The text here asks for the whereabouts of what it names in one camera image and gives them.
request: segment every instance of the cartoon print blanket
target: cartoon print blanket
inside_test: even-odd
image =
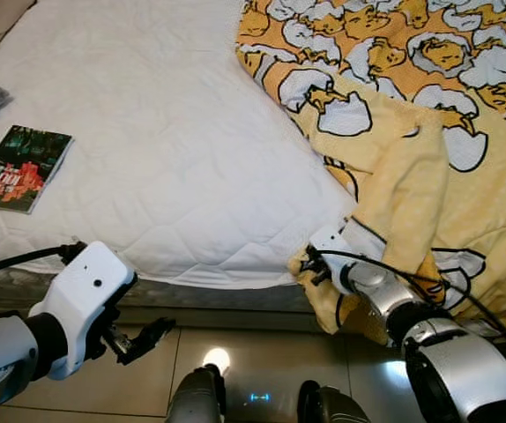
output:
[[[236,52],[356,197],[352,250],[506,323],[506,0],[246,0]],[[327,331],[386,341],[303,251],[290,268]]]

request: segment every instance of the tile floor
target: tile floor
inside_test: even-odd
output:
[[[296,396],[307,379],[350,393],[373,423],[423,422],[396,353],[362,338],[184,328],[127,367],[107,352],[66,381],[32,383],[0,408],[0,423],[163,422],[182,378],[217,347],[231,360],[227,422],[295,422]],[[271,400],[251,402],[251,394]]]

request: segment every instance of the white mattress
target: white mattress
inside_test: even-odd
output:
[[[31,215],[0,211],[0,259],[102,240],[150,280],[291,283],[288,258],[354,201],[240,68],[237,0],[40,0],[0,46],[0,141],[76,141]],[[56,272],[57,260],[25,268]]]

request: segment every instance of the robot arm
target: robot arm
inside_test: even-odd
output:
[[[135,272],[101,242],[93,242],[59,273],[27,319],[0,318],[0,404],[45,375],[65,379],[106,350],[124,365],[160,341],[175,322],[159,319],[127,339],[114,326],[115,304],[134,286]]]
[[[394,344],[401,346],[427,422],[506,421],[506,359],[491,342],[426,303],[392,271],[330,254],[350,248],[329,227],[312,236],[309,252],[314,261],[324,261],[324,274],[340,292],[369,301]]]

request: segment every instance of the book cover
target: book cover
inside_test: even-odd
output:
[[[71,141],[70,135],[12,126],[0,143],[0,209],[30,213]]]

